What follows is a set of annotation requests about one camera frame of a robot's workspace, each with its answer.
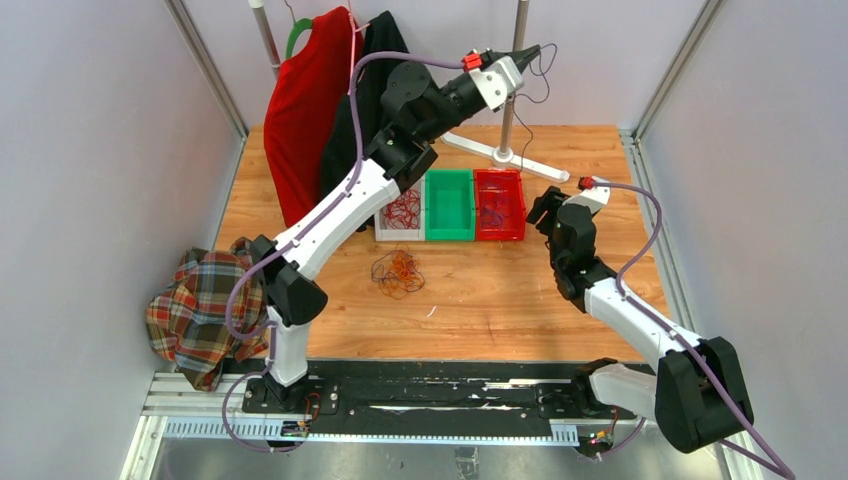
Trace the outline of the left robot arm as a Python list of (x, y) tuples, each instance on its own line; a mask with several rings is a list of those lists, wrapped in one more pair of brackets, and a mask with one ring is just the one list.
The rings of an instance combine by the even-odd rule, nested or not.
[(275, 239), (257, 237), (253, 266), (239, 279), (258, 281), (267, 306), (260, 331), (272, 330), (260, 375), (268, 400), (283, 413), (306, 400), (310, 324), (328, 303), (315, 279), (330, 256), (365, 222), (409, 190), (437, 158), (433, 142), (483, 109), (501, 109), (522, 88), (525, 69), (541, 53), (472, 51), (459, 61), (381, 51), (364, 56), (353, 72), (395, 60), (381, 104), (390, 117), (370, 142), (363, 139), (357, 98), (349, 99), (355, 161), (331, 193)]

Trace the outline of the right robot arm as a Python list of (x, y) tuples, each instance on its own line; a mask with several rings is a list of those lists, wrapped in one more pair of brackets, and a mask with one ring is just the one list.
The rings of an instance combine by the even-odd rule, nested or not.
[(662, 315), (597, 255), (595, 215), (610, 184), (593, 178), (568, 195), (549, 187), (526, 220), (546, 238), (561, 296), (615, 330), (647, 360), (649, 372), (601, 358), (577, 368), (571, 400), (595, 417), (618, 407), (655, 422), (678, 451), (691, 453), (752, 426), (754, 412), (738, 354), (722, 337), (704, 338)]

